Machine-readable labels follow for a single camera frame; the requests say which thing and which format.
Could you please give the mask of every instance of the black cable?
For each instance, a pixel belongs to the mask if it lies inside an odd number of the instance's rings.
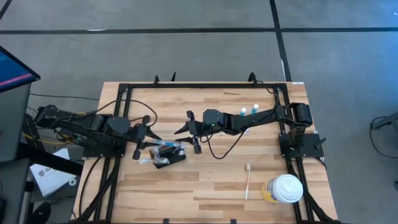
[[[315,159],[318,160],[320,163],[322,163],[322,165],[325,167],[326,171],[328,170],[328,168],[326,167],[325,162],[322,161],[321,157],[316,157]]]
[[[373,125],[373,123],[375,122],[375,120],[380,119],[380,118],[385,118],[385,116],[380,116],[380,117],[374,118],[374,119],[372,120],[372,122],[371,122],[371,127],[370,127],[370,129],[369,129],[369,137],[371,138],[372,146],[373,146],[373,148],[374,148],[380,155],[386,156],[386,157],[388,157],[388,158],[398,159],[398,157],[396,157],[396,156],[388,156],[388,155],[383,154],[383,153],[380,152],[380,151],[377,149],[377,147],[374,145],[373,138],[372,138],[372,125]]]
[[[60,135],[59,135],[59,133],[57,133],[57,140],[58,140],[58,141],[64,141],[64,140],[65,140],[65,138],[64,138],[64,139],[60,138]]]
[[[267,90],[270,94],[275,95],[276,98],[277,98],[277,100],[275,101],[275,105],[274,105],[272,111],[271,111],[269,114],[265,115],[264,117],[260,118],[259,120],[252,122],[248,127],[244,128],[244,130],[242,131],[241,135],[237,138],[237,140],[234,142],[234,144],[230,147],[230,149],[228,149],[228,151],[226,151],[226,153],[225,153],[223,156],[217,157],[217,156],[214,154],[214,152],[213,152],[213,150],[212,150],[212,148],[211,148],[211,145],[210,145],[209,140],[211,139],[211,137],[213,137],[213,132],[211,132],[210,138],[206,135],[206,138],[207,138],[206,141],[202,141],[201,138],[200,138],[200,142],[202,142],[202,143],[207,142],[207,143],[208,143],[209,149],[210,149],[210,152],[211,152],[211,155],[212,155],[215,159],[224,159],[224,158],[228,155],[228,153],[231,152],[231,150],[235,147],[235,145],[238,143],[238,141],[241,139],[241,137],[243,136],[244,132],[245,132],[248,128],[250,128],[254,123],[258,123],[258,122],[262,121],[263,119],[266,119],[267,117],[269,117],[270,115],[272,115],[272,114],[275,112],[276,107],[278,106],[278,103],[279,103],[279,96],[278,96],[276,93],[273,93],[273,92],[269,91],[268,88],[266,88],[266,90]]]
[[[44,95],[44,94],[36,94],[31,93],[32,96],[44,96],[44,97],[53,97],[53,98],[75,98],[75,99],[82,99],[82,100],[100,100],[97,98],[89,98],[89,97],[82,97],[82,96],[57,96],[57,95]]]
[[[97,160],[95,160],[95,162],[94,162],[93,165],[91,166],[90,170],[89,170],[88,173],[87,173],[87,177],[86,177],[86,179],[85,179],[85,182],[84,182],[84,184],[83,184],[83,187],[81,188],[81,192],[80,192],[80,201],[79,201],[79,216],[81,216],[81,202],[82,202],[82,200],[83,200],[83,193],[84,193],[85,188],[86,188],[87,180],[88,180],[88,178],[90,177],[90,174],[91,174],[91,172],[92,172],[93,169],[94,169],[94,166],[97,164],[98,161],[100,161],[100,159],[101,159],[100,157],[97,158]]]
[[[75,212],[73,212],[73,209],[72,209],[72,215],[73,215],[73,217],[74,217],[75,219],[77,218]]]
[[[35,109],[33,109],[33,108],[30,108],[29,106],[26,106],[28,109],[30,109],[31,111],[33,111],[33,112],[35,112],[35,113],[39,113],[39,112],[37,112],[37,110],[35,110]]]
[[[94,209],[97,206],[100,206],[100,202],[102,201],[105,193],[108,191],[109,187],[113,182],[118,181],[118,172],[119,172],[119,165],[118,162],[120,160],[116,160],[111,173],[108,175],[108,178],[105,180],[105,183],[102,187],[99,188],[98,193],[94,197],[93,201],[90,203],[90,205],[85,209],[82,215],[80,215],[77,218],[77,221],[88,221],[91,217],[91,214],[94,212]]]
[[[71,141],[71,143],[74,143],[74,144],[76,144],[76,145],[79,145],[76,141],[75,141],[75,139],[74,138],[72,138],[72,137],[70,137],[69,136],[69,138],[65,138],[65,137],[63,137],[63,134],[61,134],[59,131],[57,131],[56,129],[54,129],[54,132],[57,134],[57,140],[58,141],[63,141],[62,139],[59,139],[58,137],[59,136],[61,136],[61,138],[63,138],[64,140],[66,140],[66,141]]]
[[[226,151],[226,153],[225,153],[223,156],[221,156],[221,157],[217,157],[216,155],[214,155],[214,152],[213,152],[213,150],[212,150],[212,148],[211,148],[211,145],[210,145],[210,142],[209,142],[209,138],[206,136],[206,138],[207,138],[207,144],[209,145],[209,149],[210,149],[211,155],[212,155],[214,158],[216,158],[216,159],[224,159],[224,158],[228,155],[228,153],[231,152],[231,150],[235,147],[236,143],[238,143],[238,141],[241,139],[241,137],[243,136],[243,134],[244,134],[244,132],[245,132],[246,130],[247,130],[247,128],[245,128],[244,131],[242,131],[241,135],[237,138],[237,140],[235,141],[235,143],[234,143],[234,144],[230,147],[230,149],[228,149],[228,151]]]
[[[64,116],[64,117],[58,118],[58,119],[56,119],[56,120],[52,123],[52,127],[54,127],[54,125],[55,125],[56,122],[61,121],[61,120],[63,120],[63,119],[79,119],[79,118],[85,118],[85,117],[87,117],[87,116],[96,114],[96,113],[100,112],[101,110],[105,109],[106,107],[108,107],[109,105],[111,105],[112,103],[115,103],[115,102],[117,102],[117,101],[127,101],[127,100],[113,100],[113,101],[110,101],[110,102],[107,103],[105,106],[101,107],[100,109],[98,109],[98,110],[96,110],[96,111],[87,112],[86,114],[81,115],[81,116]],[[135,102],[135,103],[142,104],[142,105],[144,105],[146,108],[150,109],[150,110],[153,112],[153,114],[155,115],[155,121],[154,121],[151,125],[148,125],[148,127],[152,127],[153,125],[156,124],[156,122],[157,122],[157,113],[156,113],[150,106],[148,106],[147,104],[145,104],[145,103],[143,103],[143,102],[141,102],[141,101],[138,101],[138,100],[129,100],[129,101],[130,101],[130,102]]]
[[[136,118],[136,119],[131,119],[130,122],[137,121],[137,120],[143,119],[143,118],[144,118],[144,117],[140,117],[140,118]]]

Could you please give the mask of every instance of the small bottle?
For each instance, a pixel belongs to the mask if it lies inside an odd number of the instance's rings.
[[[251,110],[251,114],[257,113],[257,109],[259,108],[259,105],[253,105],[253,109]]]
[[[241,109],[241,116],[244,116],[245,113],[246,113],[246,108],[242,108]]]

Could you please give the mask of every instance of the black floor stripe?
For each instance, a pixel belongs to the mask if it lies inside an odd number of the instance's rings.
[[[276,33],[276,40],[278,41],[279,55],[280,59],[283,61],[282,67],[284,69],[285,81],[291,82],[292,76],[290,75],[289,63],[287,62],[285,44],[279,24],[279,17],[276,9],[275,0],[269,0],[269,4],[271,5],[272,18],[274,20],[274,25],[275,25],[275,33]]]
[[[0,34],[191,34],[275,32],[267,27],[105,29],[105,30],[0,30]]]
[[[398,32],[398,27],[281,28],[282,32]]]
[[[12,0],[7,0],[6,3],[4,4],[4,6],[2,7],[1,11],[0,11],[0,20],[1,18],[5,15],[8,7],[10,6]]]

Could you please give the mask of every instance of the white cup lid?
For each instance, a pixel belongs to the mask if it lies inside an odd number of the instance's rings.
[[[285,174],[275,180],[275,194],[280,202],[294,203],[303,195],[303,185],[293,175]]]

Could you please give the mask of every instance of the wire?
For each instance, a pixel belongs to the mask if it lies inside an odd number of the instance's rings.
[[[22,132],[22,135],[25,138],[29,138],[30,140],[33,140],[33,137],[28,135],[28,134],[25,134],[25,133]],[[65,144],[71,143],[71,141],[68,141],[68,142],[52,142],[52,141],[47,141],[47,140],[42,140],[42,139],[36,139],[35,141],[40,141],[42,143],[52,144],[52,145],[65,145]]]
[[[58,140],[58,141],[59,141],[59,139],[57,139],[57,138],[54,138],[54,137],[51,137],[51,136],[46,136],[46,135],[44,135],[44,134],[39,134],[39,136],[40,136],[40,137],[45,137],[45,138],[49,138],[49,139],[53,139],[53,140]]]
[[[318,160],[320,163],[322,163],[322,165],[325,167],[325,170],[326,170],[326,171],[328,170],[328,168],[327,168],[325,162],[321,159],[321,157],[316,157],[315,159]]]
[[[87,112],[86,114],[84,114],[84,115],[82,115],[82,116],[64,116],[64,117],[58,118],[58,119],[56,119],[56,120],[52,123],[52,127],[54,127],[54,125],[55,125],[56,122],[61,121],[61,120],[63,120],[63,119],[67,119],[67,118],[68,118],[68,119],[79,119],[79,118],[85,118],[85,117],[87,117],[87,116],[96,114],[96,113],[100,112],[101,110],[105,109],[106,107],[108,107],[109,105],[111,105],[112,103],[115,103],[115,102],[117,102],[117,101],[127,101],[127,100],[113,100],[113,101],[110,101],[110,102],[107,103],[105,106],[101,107],[100,109],[98,109],[98,110],[96,110],[96,111]],[[145,103],[143,103],[143,102],[141,102],[141,101],[138,101],[138,100],[129,100],[129,101],[130,101],[130,102],[135,102],[135,103],[142,104],[142,105],[144,105],[146,108],[150,109],[150,110],[153,112],[153,114],[155,115],[155,121],[154,121],[151,125],[148,125],[148,127],[152,127],[153,125],[156,124],[156,122],[157,122],[157,113],[156,113],[150,106],[148,106],[147,104],[145,104]]]
[[[137,121],[137,120],[143,119],[143,118],[144,118],[144,117],[140,117],[140,118],[136,118],[136,119],[131,119],[130,122]]]
[[[380,117],[374,118],[374,119],[372,120],[372,122],[371,122],[371,126],[370,126],[370,129],[369,129],[369,137],[371,138],[372,146],[373,146],[373,148],[374,148],[380,155],[386,156],[386,157],[388,157],[388,158],[398,159],[398,157],[396,157],[396,156],[388,156],[388,155],[383,154],[383,153],[380,152],[380,151],[377,149],[377,147],[374,145],[373,138],[372,138],[372,125],[373,125],[373,123],[375,122],[375,120],[380,119],[380,118],[385,118],[385,116],[380,116]]]
[[[75,212],[73,212],[73,209],[72,209],[72,215],[73,215],[74,219],[76,220],[76,219],[77,219],[77,217],[76,217],[76,214],[75,214]]]
[[[278,104],[280,103],[280,101],[279,101],[279,96],[278,96],[278,94],[269,91],[268,87],[266,87],[266,90],[267,90],[270,94],[273,94],[273,95],[276,96],[275,105],[274,105],[272,111],[271,111],[269,114],[265,115],[264,117],[258,119],[257,121],[253,121],[253,122],[252,122],[250,125],[248,125],[247,127],[243,127],[244,130],[242,131],[241,135],[237,138],[237,140],[234,142],[234,144],[230,147],[230,149],[228,149],[228,150],[226,151],[226,153],[225,153],[223,156],[217,157],[217,156],[214,154],[213,149],[211,148],[210,139],[211,139],[211,137],[213,137],[213,132],[211,132],[210,138],[209,138],[207,135],[205,136],[205,137],[206,137],[206,141],[202,141],[201,138],[200,138],[200,142],[202,142],[202,143],[207,142],[207,143],[208,143],[209,149],[210,149],[210,152],[211,152],[211,155],[212,155],[215,159],[224,159],[224,158],[229,154],[229,152],[231,152],[231,150],[235,147],[235,145],[238,143],[238,141],[241,139],[241,137],[243,136],[244,132],[245,132],[248,128],[250,128],[254,123],[258,123],[258,122],[260,122],[260,121],[266,119],[267,117],[269,117],[270,115],[272,115],[272,114],[275,112],[276,107],[277,107]]]
[[[94,166],[98,163],[98,161],[100,161],[100,159],[101,159],[100,157],[97,158],[97,160],[95,160],[95,162],[94,162],[93,165],[91,166],[90,170],[89,170],[88,173],[87,173],[87,177],[86,177],[86,179],[85,179],[85,182],[84,182],[84,184],[83,184],[83,187],[81,188],[81,192],[80,192],[80,201],[79,201],[79,217],[81,216],[81,202],[82,202],[82,200],[83,200],[83,193],[84,193],[85,188],[86,188],[87,180],[88,180],[88,178],[90,177],[90,174],[91,174],[91,172],[92,172],[93,169],[94,169]]]
[[[33,109],[33,108],[30,108],[29,106],[26,106],[28,109],[30,109],[31,111],[33,111],[33,112],[35,112],[35,113],[39,113],[39,112],[37,112],[37,110],[35,110],[35,109]]]
[[[36,94],[31,93],[32,96],[44,96],[44,97],[53,97],[53,98],[75,98],[75,99],[82,99],[82,100],[100,100],[97,98],[89,98],[89,97],[82,97],[82,96],[57,96],[57,95],[44,95],[44,94]]]
[[[244,132],[247,130],[247,128],[245,128],[244,129],[244,131],[241,133],[241,135],[237,138],[237,140],[235,141],[235,143],[230,147],[230,149],[228,149],[228,151],[226,151],[226,153],[223,155],[223,156],[221,156],[221,157],[217,157],[216,155],[214,155],[214,152],[213,152],[213,150],[212,150],[212,148],[211,148],[211,145],[210,145],[210,142],[209,142],[209,138],[206,136],[206,138],[207,138],[207,144],[209,145],[209,149],[210,149],[210,152],[211,152],[211,155],[214,157],[214,158],[216,158],[216,159],[224,159],[227,155],[228,155],[228,153],[229,152],[231,152],[231,150],[235,147],[235,145],[236,145],[236,143],[238,143],[238,141],[241,139],[241,137],[243,136],[243,134],[244,134]]]
[[[69,140],[70,142],[72,142],[72,143],[74,143],[74,144],[76,144],[76,145],[79,145],[79,144],[75,141],[76,139],[72,138],[71,136],[67,136],[67,135],[65,135],[65,134],[62,134],[62,133],[60,133],[59,131],[57,131],[56,129],[54,129],[54,132],[57,134],[57,140],[58,140],[58,141],[67,141],[67,140]]]

